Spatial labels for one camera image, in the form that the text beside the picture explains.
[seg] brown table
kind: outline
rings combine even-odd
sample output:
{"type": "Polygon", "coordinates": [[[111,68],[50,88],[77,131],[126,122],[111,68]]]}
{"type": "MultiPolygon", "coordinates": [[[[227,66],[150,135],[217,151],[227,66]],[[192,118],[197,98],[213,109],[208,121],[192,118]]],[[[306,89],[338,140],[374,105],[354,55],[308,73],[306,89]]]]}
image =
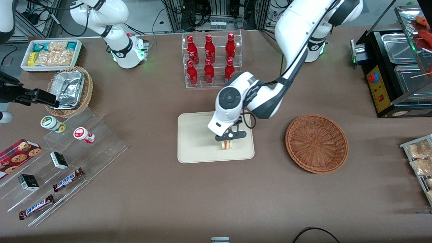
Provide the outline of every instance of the brown table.
{"type": "MultiPolygon", "coordinates": [[[[90,106],[130,149],[38,227],[28,228],[0,202],[1,242],[291,242],[304,227],[341,242],[432,239],[427,200],[399,144],[431,133],[431,118],[376,118],[361,69],[350,66],[349,40],[365,28],[336,28],[325,53],[305,64],[278,113],[259,120],[251,160],[181,164],[177,117],[214,110],[218,90],[186,90],[180,35],[157,36],[149,61],[121,69],[101,38],[82,39],[80,65],[93,77],[90,106]],[[345,131],[349,156],[339,170],[315,175],[289,157],[284,134],[297,116],[318,113],[345,131]]],[[[265,35],[243,32],[244,70],[268,82],[281,53],[265,35]]],[[[49,73],[23,72],[27,88],[46,87],[49,73]]],[[[44,106],[12,104],[0,127],[0,149],[20,138],[39,141],[44,106]]],[[[297,242],[332,242],[308,232],[297,242]]]]}

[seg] red soda bottle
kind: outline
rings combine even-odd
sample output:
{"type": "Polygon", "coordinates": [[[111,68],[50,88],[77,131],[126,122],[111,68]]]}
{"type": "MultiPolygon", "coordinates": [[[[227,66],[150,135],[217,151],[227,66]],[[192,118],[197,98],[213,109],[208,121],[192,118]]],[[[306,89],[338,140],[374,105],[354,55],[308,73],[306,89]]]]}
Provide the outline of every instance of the red soda bottle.
{"type": "Polygon", "coordinates": [[[206,59],[206,66],[204,67],[204,73],[206,74],[206,82],[212,84],[215,78],[215,69],[213,68],[210,59],[206,59]]]}
{"type": "Polygon", "coordinates": [[[206,52],[206,58],[210,59],[212,63],[215,63],[216,61],[215,44],[213,44],[211,34],[206,35],[206,45],[204,46],[204,50],[206,52]]]}
{"type": "Polygon", "coordinates": [[[189,79],[189,82],[192,86],[198,85],[198,73],[197,70],[194,67],[194,64],[191,60],[187,61],[187,78],[189,79]]]}
{"type": "Polygon", "coordinates": [[[232,76],[234,76],[234,66],[232,65],[232,59],[229,59],[226,62],[226,67],[225,67],[225,82],[228,82],[228,80],[230,78],[232,78],[232,76]]]}
{"type": "Polygon", "coordinates": [[[235,43],[234,43],[234,34],[229,33],[228,34],[228,41],[226,42],[225,46],[225,59],[228,61],[229,59],[235,58],[235,43]]]}
{"type": "Polygon", "coordinates": [[[200,59],[198,57],[198,49],[197,46],[194,43],[194,38],[189,35],[187,38],[187,55],[189,56],[189,59],[191,59],[195,65],[200,63],[200,59]]]}

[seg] yellow control panel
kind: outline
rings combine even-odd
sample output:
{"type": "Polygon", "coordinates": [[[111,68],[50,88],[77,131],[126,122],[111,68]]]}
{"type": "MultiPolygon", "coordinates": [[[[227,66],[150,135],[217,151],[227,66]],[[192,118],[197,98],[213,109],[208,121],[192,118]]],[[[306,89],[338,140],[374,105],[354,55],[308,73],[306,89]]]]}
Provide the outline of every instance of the yellow control panel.
{"type": "Polygon", "coordinates": [[[391,102],[388,98],[387,90],[385,89],[378,66],[372,69],[372,71],[366,75],[366,78],[368,80],[369,87],[371,88],[375,107],[377,108],[378,112],[382,112],[391,105],[391,102]]]}

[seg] red switch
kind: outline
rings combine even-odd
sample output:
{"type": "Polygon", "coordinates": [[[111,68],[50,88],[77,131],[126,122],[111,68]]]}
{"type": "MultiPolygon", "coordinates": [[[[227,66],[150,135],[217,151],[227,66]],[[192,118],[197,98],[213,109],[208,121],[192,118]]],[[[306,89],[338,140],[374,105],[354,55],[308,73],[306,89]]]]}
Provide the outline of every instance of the red switch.
{"type": "Polygon", "coordinates": [[[370,75],[368,76],[368,81],[371,82],[371,83],[373,83],[373,82],[375,81],[375,79],[376,79],[375,74],[370,74],[370,75]]]}

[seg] brown wicker basket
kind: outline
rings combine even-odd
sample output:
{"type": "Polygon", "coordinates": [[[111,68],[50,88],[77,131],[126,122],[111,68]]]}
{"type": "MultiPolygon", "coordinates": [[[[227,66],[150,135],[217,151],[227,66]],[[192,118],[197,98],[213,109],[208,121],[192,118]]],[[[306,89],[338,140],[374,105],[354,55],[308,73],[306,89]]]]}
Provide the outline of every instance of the brown wicker basket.
{"type": "MultiPolygon", "coordinates": [[[[81,71],[86,76],[86,79],[84,80],[83,94],[81,95],[80,105],[75,110],[55,110],[49,106],[45,106],[45,108],[48,110],[48,112],[51,115],[69,118],[73,114],[75,114],[75,113],[85,109],[87,106],[89,106],[90,100],[92,98],[92,91],[93,91],[92,77],[90,77],[89,73],[82,67],[71,67],[71,68],[62,70],[60,72],[65,73],[65,72],[72,72],[72,71],[81,71]]],[[[54,77],[51,79],[51,82],[48,84],[48,89],[47,89],[48,92],[51,90],[51,85],[53,83],[53,80],[54,80],[54,77]]]]}
{"type": "Polygon", "coordinates": [[[337,170],[348,157],[348,140],[342,129],[317,114],[294,119],[286,130],[285,145],[294,162],[317,174],[337,170]]]}

